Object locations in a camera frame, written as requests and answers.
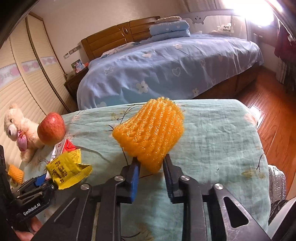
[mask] wooden bed frame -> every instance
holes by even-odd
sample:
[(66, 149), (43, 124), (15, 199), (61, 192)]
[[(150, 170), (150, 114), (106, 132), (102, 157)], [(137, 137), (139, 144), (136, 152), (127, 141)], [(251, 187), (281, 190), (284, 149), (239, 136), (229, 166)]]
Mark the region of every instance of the wooden bed frame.
[[(81, 40), (89, 60), (94, 60), (102, 53), (129, 42), (138, 42), (151, 37), (150, 26), (159, 16), (132, 20), (114, 25)], [(255, 63), (245, 72), (231, 77), (215, 85), (195, 99), (231, 99), (249, 83), (256, 79), (259, 63)]]

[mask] blue folded blanket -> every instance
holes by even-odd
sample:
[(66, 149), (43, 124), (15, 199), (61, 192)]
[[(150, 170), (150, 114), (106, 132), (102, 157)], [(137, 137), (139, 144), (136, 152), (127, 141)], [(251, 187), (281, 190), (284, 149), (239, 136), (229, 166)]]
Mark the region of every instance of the blue folded blanket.
[(164, 34), (158, 34), (151, 37), (152, 41), (160, 41), (165, 39), (173, 39), (173, 38), (182, 38), (182, 37), (190, 37), (189, 30), (179, 30)]
[(149, 30), (152, 36), (178, 30), (188, 30), (189, 24), (185, 20), (165, 22), (152, 25)]

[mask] red apple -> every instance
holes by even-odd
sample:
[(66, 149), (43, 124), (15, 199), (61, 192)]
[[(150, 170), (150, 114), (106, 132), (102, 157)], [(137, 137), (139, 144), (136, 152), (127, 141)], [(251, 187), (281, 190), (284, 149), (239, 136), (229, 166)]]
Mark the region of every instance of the red apple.
[(54, 146), (61, 142), (66, 134), (63, 118), (58, 113), (49, 113), (39, 124), (37, 134), (45, 145)]

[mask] red and white box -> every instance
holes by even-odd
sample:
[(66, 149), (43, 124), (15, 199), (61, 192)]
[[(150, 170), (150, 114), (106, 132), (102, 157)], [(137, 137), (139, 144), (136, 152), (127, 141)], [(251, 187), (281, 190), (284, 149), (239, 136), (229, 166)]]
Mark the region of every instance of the red and white box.
[[(68, 139), (63, 139), (61, 142), (57, 143), (54, 146), (50, 162), (53, 161), (53, 159), (57, 158), (60, 154), (64, 153), (65, 151), (73, 151), (76, 149), (76, 146), (74, 146), (72, 142), (70, 142)], [(48, 171), (46, 173), (45, 179), (51, 179), (51, 176)]]

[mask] folded blanket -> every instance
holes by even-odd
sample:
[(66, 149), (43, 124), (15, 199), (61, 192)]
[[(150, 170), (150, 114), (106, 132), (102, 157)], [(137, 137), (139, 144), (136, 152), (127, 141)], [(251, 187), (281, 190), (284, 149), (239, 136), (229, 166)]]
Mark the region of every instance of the folded blanket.
[(169, 32), (165, 34), (158, 34), (151, 37), (152, 41), (160, 41), (165, 39), (173, 39), (173, 38), (182, 38), (182, 37), (190, 37), (189, 30), (179, 30), (174, 32)]
[(164, 34), (172, 31), (188, 30), (188, 29), (189, 29), (189, 24), (185, 20), (180, 20), (180, 21), (174, 21), (174, 22), (155, 24), (155, 25), (152, 25), (149, 30), (150, 30), (150, 34), (154, 36), (157, 34)]
[(179, 21), (179, 20), (182, 20), (182, 18), (179, 16), (170, 16), (170, 17), (166, 17), (166, 18), (157, 19), (155, 21), (155, 24), (164, 23), (164, 22), (173, 22), (173, 21)]

